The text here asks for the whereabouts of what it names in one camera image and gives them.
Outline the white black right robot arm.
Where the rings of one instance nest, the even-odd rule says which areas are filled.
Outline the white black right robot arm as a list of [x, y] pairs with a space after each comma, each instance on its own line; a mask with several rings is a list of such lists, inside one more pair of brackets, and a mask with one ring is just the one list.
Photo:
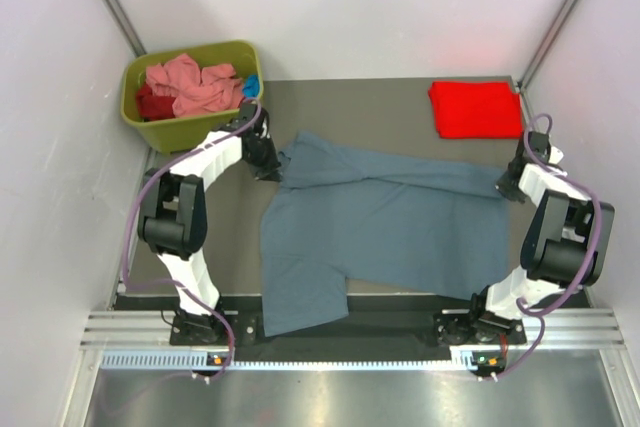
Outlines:
[[526, 130], [521, 136], [514, 159], [496, 184], [505, 198], [530, 200], [536, 207], [519, 266], [473, 295], [468, 311], [435, 315], [441, 344], [508, 340], [521, 333], [523, 318], [540, 302], [550, 297], [566, 301], [600, 278], [615, 209], [570, 181], [559, 166], [561, 159], [548, 133]]

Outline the blue-grey t-shirt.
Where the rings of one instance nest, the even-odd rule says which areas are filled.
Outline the blue-grey t-shirt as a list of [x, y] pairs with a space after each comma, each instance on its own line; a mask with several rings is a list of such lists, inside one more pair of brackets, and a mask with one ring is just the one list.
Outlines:
[[363, 280], [467, 298], [508, 271], [497, 168], [340, 146], [300, 133], [261, 221], [264, 331], [344, 318]]

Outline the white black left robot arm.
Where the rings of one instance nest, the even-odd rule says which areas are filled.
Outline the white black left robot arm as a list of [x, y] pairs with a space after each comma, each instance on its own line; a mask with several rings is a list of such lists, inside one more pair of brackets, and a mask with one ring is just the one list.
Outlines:
[[208, 346], [232, 340], [221, 296], [208, 271], [206, 192], [230, 167], [248, 165], [257, 181], [279, 182], [281, 164], [259, 101], [241, 104], [237, 115], [210, 132], [166, 169], [145, 174], [137, 235], [156, 254], [179, 295], [172, 321], [174, 346]]

